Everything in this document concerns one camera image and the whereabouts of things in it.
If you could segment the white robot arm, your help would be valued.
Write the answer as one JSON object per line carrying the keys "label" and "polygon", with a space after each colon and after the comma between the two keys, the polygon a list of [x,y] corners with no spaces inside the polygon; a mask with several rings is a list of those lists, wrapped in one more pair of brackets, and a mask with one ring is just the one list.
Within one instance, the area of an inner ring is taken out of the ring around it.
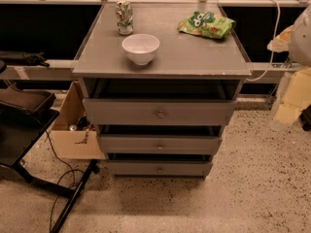
{"label": "white robot arm", "polygon": [[294,22],[289,41],[289,56],[300,65],[311,66],[311,5]]}

